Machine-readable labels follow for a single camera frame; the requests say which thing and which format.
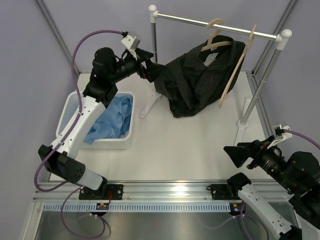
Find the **beige plastic hanger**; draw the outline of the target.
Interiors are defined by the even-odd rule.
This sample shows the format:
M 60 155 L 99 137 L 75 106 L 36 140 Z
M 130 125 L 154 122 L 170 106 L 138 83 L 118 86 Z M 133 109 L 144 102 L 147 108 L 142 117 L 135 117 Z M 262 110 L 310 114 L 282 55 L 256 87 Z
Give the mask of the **beige plastic hanger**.
M 237 71 L 240 69 L 240 65 L 241 65 L 241 63 L 243 62 L 243 60 L 244 60 L 244 58 L 245 58 L 248 50 L 250 49 L 250 47 L 251 47 L 251 45 L 252 45 L 252 43 L 253 43 L 253 41 L 254 41 L 254 31 L 256 30 L 256 28 L 257 28 L 257 25 L 254 24 L 254 25 L 253 25 L 253 28 L 252 28 L 252 30 L 251 30 L 251 32 L 250 32 L 248 41 L 247 41 L 247 43 L 245 44 L 245 47 L 244 47 L 244 49 L 243 49 L 243 51 L 242 51 L 242 54 L 241 54 L 241 56 L 240 56 L 240 58 L 239 58 L 239 60 L 238 60 L 238 62 L 237 62 L 237 64 L 236 64 L 236 66 L 235 66 L 235 68 L 234 68 L 234 70 L 233 70 L 233 72 L 232 72 L 232 74 L 231 74 L 231 76 L 230 76 L 230 78 L 229 78 L 229 80 L 228 80 L 228 82 L 227 82 L 224 90 L 223 90 L 223 93 L 222 93 L 222 95 L 221 95 L 221 98 L 220 98 L 219 104 L 218 104 L 218 107 L 219 107 L 219 108 L 221 108 L 221 107 L 223 106 L 223 103 L 224 103 L 224 101 L 225 101 L 226 95 L 227 95 L 228 92 L 229 92 L 229 89 L 230 89 L 231 84 L 232 84 L 232 82 L 233 82 L 233 80 L 234 80 L 234 78 L 235 78 L 235 75 L 236 75 Z

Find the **light blue shirt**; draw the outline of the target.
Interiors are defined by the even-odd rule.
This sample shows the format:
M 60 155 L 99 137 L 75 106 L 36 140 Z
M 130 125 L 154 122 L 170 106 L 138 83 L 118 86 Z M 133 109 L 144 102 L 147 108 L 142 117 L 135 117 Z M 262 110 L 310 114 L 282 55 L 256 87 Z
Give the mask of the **light blue shirt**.
M 116 95 L 93 123 L 84 142 L 92 145 L 97 140 L 124 137 L 130 129 L 132 108 L 131 95 Z

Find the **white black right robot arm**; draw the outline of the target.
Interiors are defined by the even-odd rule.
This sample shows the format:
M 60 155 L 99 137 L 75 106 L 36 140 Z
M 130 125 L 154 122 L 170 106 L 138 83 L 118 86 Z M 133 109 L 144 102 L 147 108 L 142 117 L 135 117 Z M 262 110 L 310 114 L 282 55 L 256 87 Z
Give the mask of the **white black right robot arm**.
M 320 164 L 310 152 L 294 152 L 288 160 L 273 144 L 275 138 L 252 142 L 240 142 L 236 146 L 225 146 L 233 164 L 240 168 L 247 159 L 252 162 L 248 169 L 260 167 L 282 186 L 291 198 L 289 203 L 302 219 L 315 229 L 320 228 Z M 303 231 L 283 218 L 258 193 L 254 184 L 242 172 L 227 180 L 226 192 L 233 199 L 243 200 L 262 220 L 277 240 L 301 240 Z

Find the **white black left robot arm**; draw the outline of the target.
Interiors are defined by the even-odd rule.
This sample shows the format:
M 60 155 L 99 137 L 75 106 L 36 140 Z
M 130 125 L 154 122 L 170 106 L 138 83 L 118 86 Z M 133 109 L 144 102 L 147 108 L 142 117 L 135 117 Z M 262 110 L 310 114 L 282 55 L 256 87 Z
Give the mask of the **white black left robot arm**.
M 164 65 L 152 62 L 153 53 L 140 48 L 125 50 L 124 55 L 125 58 L 116 57 L 109 47 L 95 52 L 89 82 L 83 92 L 76 91 L 78 108 L 62 135 L 49 146 L 41 145 L 38 149 L 40 168 L 45 168 L 66 182 L 90 190 L 90 194 L 98 200 L 107 195 L 108 181 L 76 160 L 82 142 L 118 92 L 118 82 L 138 74 L 152 83 L 165 69 Z

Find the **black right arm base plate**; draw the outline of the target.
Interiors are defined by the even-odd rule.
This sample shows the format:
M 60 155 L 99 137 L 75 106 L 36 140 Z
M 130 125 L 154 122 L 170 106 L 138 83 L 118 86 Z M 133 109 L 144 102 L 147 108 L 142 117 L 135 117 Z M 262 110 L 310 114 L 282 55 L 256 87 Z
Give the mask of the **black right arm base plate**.
M 228 191 L 226 184 L 210 184 L 206 190 L 210 192 L 213 200 L 239 200 Z

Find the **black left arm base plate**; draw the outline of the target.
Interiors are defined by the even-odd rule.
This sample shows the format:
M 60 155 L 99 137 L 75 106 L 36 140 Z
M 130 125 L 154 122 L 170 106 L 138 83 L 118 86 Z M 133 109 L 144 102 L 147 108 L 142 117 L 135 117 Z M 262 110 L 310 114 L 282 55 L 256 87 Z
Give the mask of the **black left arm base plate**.
M 122 200 L 124 186 L 122 184 L 104 183 L 97 190 L 84 187 L 80 190 L 79 200 L 108 201 Z

